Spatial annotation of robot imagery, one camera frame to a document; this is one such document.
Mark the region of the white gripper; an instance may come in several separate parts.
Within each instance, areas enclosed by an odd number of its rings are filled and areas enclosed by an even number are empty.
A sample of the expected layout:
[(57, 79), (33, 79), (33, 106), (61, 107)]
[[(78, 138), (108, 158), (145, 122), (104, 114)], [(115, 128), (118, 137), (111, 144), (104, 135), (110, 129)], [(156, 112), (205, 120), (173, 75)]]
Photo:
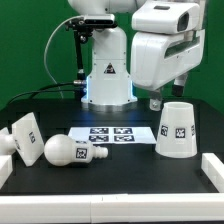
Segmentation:
[(162, 95), (157, 89), (175, 78), (172, 94), (175, 97), (183, 95), (188, 77), (188, 74), (184, 73), (198, 66), (203, 56), (205, 31), (197, 31), (196, 37), (197, 40), (192, 46), (166, 57), (167, 49), (181, 43), (184, 34), (135, 34), (131, 47), (131, 80), (136, 87), (151, 91), (151, 110), (161, 109)]

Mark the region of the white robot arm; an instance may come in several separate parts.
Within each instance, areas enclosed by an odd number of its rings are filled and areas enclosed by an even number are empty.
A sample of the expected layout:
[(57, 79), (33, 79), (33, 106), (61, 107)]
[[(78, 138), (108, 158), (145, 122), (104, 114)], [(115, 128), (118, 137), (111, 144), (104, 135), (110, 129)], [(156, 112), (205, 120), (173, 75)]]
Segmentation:
[(160, 89), (173, 84), (180, 96), (188, 72), (201, 63), (208, 0), (68, 0), (79, 13), (69, 24), (77, 40), (93, 37), (92, 70), (82, 105), (121, 111), (137, 102), (133, 89), (150, 93), (158, 111)]

